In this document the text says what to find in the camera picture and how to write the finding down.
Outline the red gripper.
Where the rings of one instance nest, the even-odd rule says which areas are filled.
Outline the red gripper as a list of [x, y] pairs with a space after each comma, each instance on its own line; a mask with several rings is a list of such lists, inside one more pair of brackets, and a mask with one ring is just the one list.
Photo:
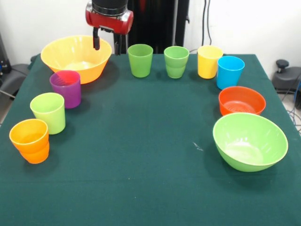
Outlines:
[[134, 19], [133, 11], [127, 8], [127, 1], [89, 1], [85, 17], [93, 27], [93, 47], [100, 49], [99, 28], [114, 34], [114, 53], [122, 52], [122, 35], [129, 33]]

